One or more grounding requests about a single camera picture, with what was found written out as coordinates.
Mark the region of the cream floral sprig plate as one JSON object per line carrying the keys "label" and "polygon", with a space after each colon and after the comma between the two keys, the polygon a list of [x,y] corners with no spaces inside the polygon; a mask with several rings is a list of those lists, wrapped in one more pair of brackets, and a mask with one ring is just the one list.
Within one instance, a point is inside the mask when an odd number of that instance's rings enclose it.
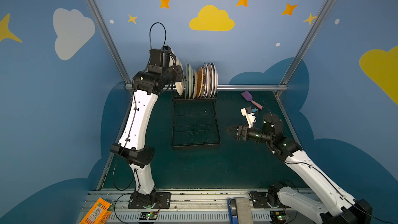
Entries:
{"label": "cream floral sprig plate", "polygon": [[[180,62],[179,59],[177,59],[177,65],[182,67],[182,63]],[[183,81],[182,82],[176,82],[175,83],[175,87],[177,90],[177,93],[182,96],[183,92],[184,92],[184,77],[183,77]]]}

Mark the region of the pale green flower plate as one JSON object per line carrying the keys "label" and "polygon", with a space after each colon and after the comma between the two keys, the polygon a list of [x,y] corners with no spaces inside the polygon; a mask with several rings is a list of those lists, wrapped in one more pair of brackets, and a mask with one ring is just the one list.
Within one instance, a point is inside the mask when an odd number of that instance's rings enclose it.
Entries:
{"label": "pale green flower plate", "polygon": [[191,99],[193,96],[194,88],[194,71],[192,66],[188,64],[188,98]]}

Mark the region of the yellow woven round mat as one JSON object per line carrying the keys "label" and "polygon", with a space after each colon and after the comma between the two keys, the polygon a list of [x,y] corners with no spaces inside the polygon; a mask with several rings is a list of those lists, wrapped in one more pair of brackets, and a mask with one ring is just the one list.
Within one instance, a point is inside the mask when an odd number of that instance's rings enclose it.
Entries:
{"label": "yellow woven round mat", "polygon": [[198,71],[198,80],[197,80],[197,97],[201,97],[202,89],[203,89],[203,68],[200,67]]}

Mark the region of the orange sunburst plate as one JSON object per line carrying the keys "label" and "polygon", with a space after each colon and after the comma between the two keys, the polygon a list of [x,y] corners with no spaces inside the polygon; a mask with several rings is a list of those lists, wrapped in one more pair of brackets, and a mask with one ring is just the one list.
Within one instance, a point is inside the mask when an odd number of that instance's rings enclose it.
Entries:
{"label": "orange sunburst plate", "polygon": [[209,70],[210,70],[210,93],[209,97],[213,97],[214,95],[214,89],[215,89],[215,73],[214,73],[214,67],[212,63],[208,64]]}
{"label": "orange sunburst plate", "polygon": [[205,98],[207,97],[207,86],[208,86],[208,70],[207,70],[207,64],[204,63],[203,67],[202,67],[202,71],[203,71],[203,90],[202,90],[202,97]]}

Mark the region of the white cloud emblem plate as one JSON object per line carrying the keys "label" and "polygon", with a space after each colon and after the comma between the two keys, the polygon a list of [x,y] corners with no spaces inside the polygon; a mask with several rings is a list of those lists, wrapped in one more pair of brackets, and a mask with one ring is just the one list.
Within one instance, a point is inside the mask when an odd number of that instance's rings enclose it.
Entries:
{"label": "white cloud emblem plate", "polygon": [[206,71],[207,71],[207,75],[206,75],[206,97],[210,97],[211,94],[211,69],[210,69],[211,65],[208,63],[206,64]]}

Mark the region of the black wire dish rack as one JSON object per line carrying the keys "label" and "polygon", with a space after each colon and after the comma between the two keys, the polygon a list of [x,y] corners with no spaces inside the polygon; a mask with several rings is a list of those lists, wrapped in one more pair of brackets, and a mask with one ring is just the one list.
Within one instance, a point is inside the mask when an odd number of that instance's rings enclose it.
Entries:
{"label": "black wire dish rack", "polygon": [[218,95],[188,99],[175,89],[173,102],[172,146],[174,149],[196,149],[220,146],[216,113]]}

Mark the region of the green rim lettered plate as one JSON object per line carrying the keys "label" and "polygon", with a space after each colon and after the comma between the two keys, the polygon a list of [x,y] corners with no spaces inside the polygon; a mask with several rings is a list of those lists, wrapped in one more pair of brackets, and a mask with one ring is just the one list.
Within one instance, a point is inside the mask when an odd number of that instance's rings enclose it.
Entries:
{"label": "green rim lettered plate", "polygon": [[218,73],[217,73],[217,69],[215,67],[215,65],[212,63],[211,64],[213,67],[213,71],[214,71],[214,90],[213,90],[213,94],[212,96],[214,97],[216,92],[217,92],[217,86],[218,86]]}

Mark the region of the pale green plain plate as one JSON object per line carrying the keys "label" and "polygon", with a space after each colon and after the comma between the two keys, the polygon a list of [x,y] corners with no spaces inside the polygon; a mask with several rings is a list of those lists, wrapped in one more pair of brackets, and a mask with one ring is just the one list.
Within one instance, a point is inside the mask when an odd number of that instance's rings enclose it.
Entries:
{"label": "pale green plain plate", "polygon": [[189,98],[189,68],[188,68],[188,61],[186,60],[186,71],[185,71],[185,93],[184,99]]}

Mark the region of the dark blue plate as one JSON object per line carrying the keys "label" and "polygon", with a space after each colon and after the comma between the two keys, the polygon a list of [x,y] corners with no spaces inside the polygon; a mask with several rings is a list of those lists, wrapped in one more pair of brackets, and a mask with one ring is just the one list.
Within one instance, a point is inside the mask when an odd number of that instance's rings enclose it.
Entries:
{"label": "dark blue plate", "polygon": [[198,72],[194,70],[194,87],[193,87],[193,98],[197,97],[198,93]]}

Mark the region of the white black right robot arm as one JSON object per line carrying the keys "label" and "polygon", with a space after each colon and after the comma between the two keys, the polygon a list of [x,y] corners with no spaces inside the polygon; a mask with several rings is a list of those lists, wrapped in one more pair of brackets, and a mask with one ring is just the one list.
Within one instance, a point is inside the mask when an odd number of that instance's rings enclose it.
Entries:
{"label": "white black right robot arm", "polygon": [[319,198],[315,201],[283,183],[276,183],[264,196],[267,206],[291,207],[316,224],[371,222],[371,205],[364,199],[356,200],[325,175],[296,141],[284,135],[284,123],[279,116],[265,114],[261,128],[254,126],[254,114],[246,115],[246,119],[248,124],[226,127],[226,132],[236,140],[266,144],[268,150],[293,170]]}

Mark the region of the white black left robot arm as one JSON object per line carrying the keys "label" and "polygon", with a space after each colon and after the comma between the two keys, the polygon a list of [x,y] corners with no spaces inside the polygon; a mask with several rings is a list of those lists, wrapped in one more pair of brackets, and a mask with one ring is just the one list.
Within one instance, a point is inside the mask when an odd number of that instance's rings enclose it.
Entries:
{"label": "white black left robot arm", "polygon": [[154,148],[145,143],[148,122],[163,88],[183,79],[182,66],[169,46],[151,49],[147,68],[133,78],[131,109],[122,136],[110,148],[129,164],[136,183],[132,200],[143,207],[154,205],[157,196],[150,166]]}

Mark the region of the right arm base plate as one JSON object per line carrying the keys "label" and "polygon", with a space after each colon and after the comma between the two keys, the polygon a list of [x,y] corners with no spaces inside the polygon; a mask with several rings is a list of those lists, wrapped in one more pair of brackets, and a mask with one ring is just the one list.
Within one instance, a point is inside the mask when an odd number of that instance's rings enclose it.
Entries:
{"label": "right arm base plate", "polygon": [[251,191],[249,193],[254,208],[280,208],[281,203],[276,193]]}

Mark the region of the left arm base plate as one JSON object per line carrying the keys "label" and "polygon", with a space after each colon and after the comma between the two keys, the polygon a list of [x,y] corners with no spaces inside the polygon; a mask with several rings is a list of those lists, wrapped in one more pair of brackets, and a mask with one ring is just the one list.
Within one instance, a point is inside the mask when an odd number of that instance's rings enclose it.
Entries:
{"label": "left arm base plate", "polygon": [[157,192],[156,195],[143,195],[132,193],[129,199],[128,209],[169,209],[171,203],[170,192]]}

